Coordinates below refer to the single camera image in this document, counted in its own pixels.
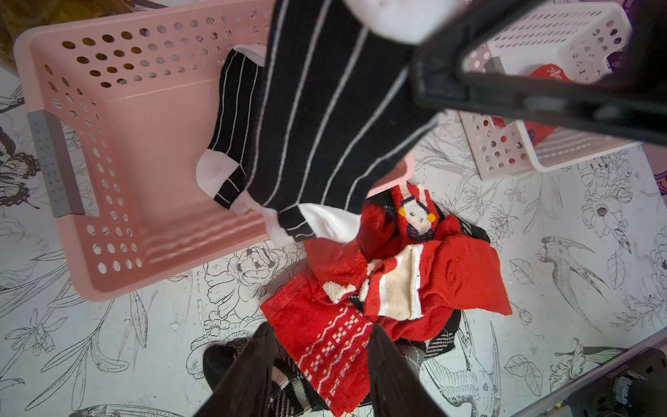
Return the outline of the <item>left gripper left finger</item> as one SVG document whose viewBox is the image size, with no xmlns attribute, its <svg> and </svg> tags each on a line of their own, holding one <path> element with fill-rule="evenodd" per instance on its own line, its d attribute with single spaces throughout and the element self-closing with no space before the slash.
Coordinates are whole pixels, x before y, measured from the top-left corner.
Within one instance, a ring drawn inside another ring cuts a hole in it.
<svg viewBox="0 0 667 417">
<path fill-rule="evenodd" d="M 204 351 L 203 373 L 212 394 L 197 416 L 267 416 L 272 371 L 277 354 L 274 330 L 262 323 L 236 358 L 230 347 L 214 344 Z"/>
</svg>

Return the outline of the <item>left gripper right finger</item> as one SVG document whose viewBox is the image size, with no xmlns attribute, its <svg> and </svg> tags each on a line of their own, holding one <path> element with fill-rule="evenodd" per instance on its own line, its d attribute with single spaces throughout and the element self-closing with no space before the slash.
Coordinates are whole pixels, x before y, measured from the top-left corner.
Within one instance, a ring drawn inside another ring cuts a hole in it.
<svg viewBox="0 0 667 417">
<path fill-rule="evenodd" d="M 374 416 L 446 416 L 378 324 L 368 344 L 368 373 Z"/>
</svg>

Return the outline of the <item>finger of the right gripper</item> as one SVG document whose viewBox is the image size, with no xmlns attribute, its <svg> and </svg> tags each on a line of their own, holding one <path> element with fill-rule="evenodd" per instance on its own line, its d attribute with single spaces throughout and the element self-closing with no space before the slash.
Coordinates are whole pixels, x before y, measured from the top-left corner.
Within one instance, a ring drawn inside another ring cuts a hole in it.
<svg viewBox="0 0 667 417">
<path fill-rule="evenodd" d="M 666 3 L 643 1 L 616 75 L 594 84 L 465 72 L 465 58 L 538 7 L 536 1 L 476 1 L 413 53 L 410 81 L 421 107 L 509 116 L 666 144 Z"/>
</svg>

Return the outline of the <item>red bear sock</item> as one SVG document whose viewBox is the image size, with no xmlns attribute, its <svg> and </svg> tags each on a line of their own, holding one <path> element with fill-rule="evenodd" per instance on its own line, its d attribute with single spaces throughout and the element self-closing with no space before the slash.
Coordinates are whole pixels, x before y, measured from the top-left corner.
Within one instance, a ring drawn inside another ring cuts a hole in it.
<svg viewBox="0 0 667 417">
<path fill-rule="evenodd" d="M 368 260 L 387 259 L 406 246 L 461 233 L 459 219 L 437 208 L 429 191 L 403 182 L 367 199 L 357 243 Z"/>
</svg>

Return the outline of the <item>black white striped sock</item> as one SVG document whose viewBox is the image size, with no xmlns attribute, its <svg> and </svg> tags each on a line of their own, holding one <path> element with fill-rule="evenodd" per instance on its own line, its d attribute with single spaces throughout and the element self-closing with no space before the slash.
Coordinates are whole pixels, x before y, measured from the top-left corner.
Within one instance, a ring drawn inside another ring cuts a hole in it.
<svg viewBox="0 0 667 417">
<path fill-rule="evenodd" d="M 248 339 L 208 346 L 203 374 L 212 394 L 197 416 L 302 416 L 328 409 L 290 357 Z"/>
<path fill-rule="evenodd" d="M 199 188 L 226 209 L 245 189 L 245 163 L 253 149 L 265 54 L 263 45 L 237 45 L 227 55 L 214 133 L 196 165 Z"/>
</svg>

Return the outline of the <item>black pinstripe sock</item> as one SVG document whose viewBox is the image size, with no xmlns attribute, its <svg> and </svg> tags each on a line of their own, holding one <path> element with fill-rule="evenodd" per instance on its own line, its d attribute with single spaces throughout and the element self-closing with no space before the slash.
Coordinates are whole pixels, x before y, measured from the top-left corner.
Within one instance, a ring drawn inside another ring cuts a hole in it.
<svg viewBox="0 0 667 417">
<path fill-rule="evenodd" d="M 412 98 L 417 46 L 454 1 L 279 1 L 243 200 L 278 245 L 356 238 L 373 186 L 436 125 Z"/>
</svg>

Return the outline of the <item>white plastic basket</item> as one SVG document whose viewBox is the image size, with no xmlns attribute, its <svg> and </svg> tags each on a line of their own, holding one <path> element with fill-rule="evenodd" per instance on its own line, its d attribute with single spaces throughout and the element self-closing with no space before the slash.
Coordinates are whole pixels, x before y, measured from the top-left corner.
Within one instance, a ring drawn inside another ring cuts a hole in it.
<svg viewBox="0 0 667 417">
<path fill-rule="evenodd" d="M 463 75 L 502 82 L 502 91 L 522 88 L 516 111 L 484 105 L 460 112 L 481 179 L 548 172 L 632 147 L 632 140 L 553 118 L 567 93 L 602 88 L 612 73 L 610 56 L 625 49 L 631 32 L 618 2 L 547 1 L 469 51 Z"/>
</svg>

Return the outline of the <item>pink plastic basket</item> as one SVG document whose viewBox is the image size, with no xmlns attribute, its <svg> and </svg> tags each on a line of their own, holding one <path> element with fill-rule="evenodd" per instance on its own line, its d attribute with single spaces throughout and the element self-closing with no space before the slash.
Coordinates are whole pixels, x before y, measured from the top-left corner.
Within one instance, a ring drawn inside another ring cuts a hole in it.
<svg viewBox="0 0 667 417">
<path fill-rule="evenodd" d="M 270 1 L 208 1 L 27 30 L 28 120 L 75 290 L 105 302 L 266 239 L 196 185 L 228 50 Z"/>
</svg>

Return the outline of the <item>black plaid sock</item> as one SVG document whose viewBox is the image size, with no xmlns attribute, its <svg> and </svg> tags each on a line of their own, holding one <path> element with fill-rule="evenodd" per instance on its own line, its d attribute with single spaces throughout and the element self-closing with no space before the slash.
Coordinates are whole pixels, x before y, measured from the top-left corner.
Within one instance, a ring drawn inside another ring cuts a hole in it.
<svg viewBox="0 0 667 417">
<path fill-rule="evenodd" d="M 490 244 L 490 239 L 486 234 L 486 231 L 484 231 L 484 229 L 481 229 L 473 224 L 470 224 L 469 222 L 466 222 L 460 218 L 458 219 L 460 221 L 460 226 L 462 229 L 461 235 L 472 237 L 474 239 L 483 240 Z M 443 354 L 444 352 L 448 352 L 453 349 L 454 346 L 453 338 L 456 331 L 459 329 L 460 319 L 463 311 L 465 310 L 454 311 L 453 315 L 450 317 L 450 319 L 448 320 L 444 328 L 441 330 L 441 332 L 438 335 L 436 335 L 436 337 L 432 338 L 429 341 L 415 342 L 407 339 L 398 339 L 395 341 L 400 343 L 419 344 L 420 347 L 422 347 L 425 350 L 427 357 L 434 357 Z"/>
</svg>

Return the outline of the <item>red patterned sock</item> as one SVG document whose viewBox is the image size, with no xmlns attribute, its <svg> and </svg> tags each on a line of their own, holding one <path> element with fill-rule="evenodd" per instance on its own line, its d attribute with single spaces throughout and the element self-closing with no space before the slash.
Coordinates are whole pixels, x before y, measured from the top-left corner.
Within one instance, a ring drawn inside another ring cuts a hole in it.
<svg viewBox="0 0 667 417">
<path fill-rule="evenodd" d="M 370 392 L 373 323 L 348 300 L 334 304 L 306 268 L 261 305 L 278 341 L 335 416 Z"/>
</svg>

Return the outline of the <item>artificial plant bouquet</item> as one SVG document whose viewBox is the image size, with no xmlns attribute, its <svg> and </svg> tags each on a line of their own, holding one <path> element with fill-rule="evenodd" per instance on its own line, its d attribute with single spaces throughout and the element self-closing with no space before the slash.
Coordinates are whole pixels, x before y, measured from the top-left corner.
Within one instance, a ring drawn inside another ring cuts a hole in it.
<svg viewBox="0 0 667 417">
<path fill-rule="evenodd" d="M 28 29 L 129 13 L 134 1 L 123 0 L 2 0 L 1 57 L 10 60 L 16 39 Z"/>
</svg>

